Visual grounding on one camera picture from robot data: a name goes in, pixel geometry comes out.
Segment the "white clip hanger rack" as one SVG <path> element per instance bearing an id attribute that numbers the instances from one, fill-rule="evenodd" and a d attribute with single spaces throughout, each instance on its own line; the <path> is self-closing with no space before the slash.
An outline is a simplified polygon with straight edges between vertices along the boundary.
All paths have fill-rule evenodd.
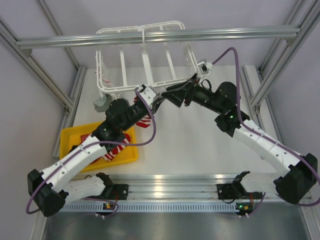
<path id="1" fill-rule="evenodd" d="M 171 20 L 140 26 L 102 28 L 97 34 L 134 33 L 143 30 L 185 30 L 185 25 Z M 121 93 L 132 91 L 139 84 L 164 88 L 183 82 L 200 72 L 188 41 L 99 46 L 96 55 L 103 59 L 106 79 L 113 84 L 113 87 L 99 87 L 96 84 L 99 94 L 109 94 L 115 98 Z"/>

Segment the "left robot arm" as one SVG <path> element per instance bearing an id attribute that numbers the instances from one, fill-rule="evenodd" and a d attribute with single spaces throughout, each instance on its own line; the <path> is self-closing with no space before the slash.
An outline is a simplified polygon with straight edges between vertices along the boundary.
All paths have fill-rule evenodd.
<path id="1" fill-rule="evenodd" d="M 125 131 L 148 116 L 154 114 L 164 101 L 161 97 L 153 102 L 139 98 L 133 105 L 125 99 L 116 99 L 106 110 L 106 119 L 80 145 L 64 158 L 41 171 L 33 169 L 27 175 L 30 201 L 35 202 L 45 217 L 58 213 L 64 205 L 85 198 L 109 200 L 114 183 L 105 173 L 73 181 L 73 177 L 95 160 L 120 146 L 131 146 L 125 142 Z"/>

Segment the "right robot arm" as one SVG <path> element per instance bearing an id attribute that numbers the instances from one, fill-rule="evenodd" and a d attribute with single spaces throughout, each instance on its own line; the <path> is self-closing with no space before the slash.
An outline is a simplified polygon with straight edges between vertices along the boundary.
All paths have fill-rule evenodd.
<path id="1" fill-rule="evenodd" d="M 252 149 L 276 171 L 238 174 L 232 181 L 234 194 L 243 199 L 251 193 L 270 193 L 290 204 L 299 204 L 317 182 L 317 158 L 286 149 L 238 110 L 237 87 L 233 83 L 225 81 L 212 91 L 198 81 L 193 75 L 185 82 L 167 87 L 161 96 L 177 107 L 196 103 L 217 113 L 214 121 L 222 132 Z"/>

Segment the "red white striped sock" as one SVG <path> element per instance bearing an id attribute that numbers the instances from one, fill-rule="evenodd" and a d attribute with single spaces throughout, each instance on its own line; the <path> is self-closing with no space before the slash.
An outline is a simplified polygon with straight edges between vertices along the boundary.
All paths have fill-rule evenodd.
<path id="1" fill-rule="evenodd" d="M 152 119 L 149 115 L 144 116 L 141 120 L 139 120 L 135 125 L 137 127 L 146 129 L 148 127 L 150 127 L 152 124 Z"/>

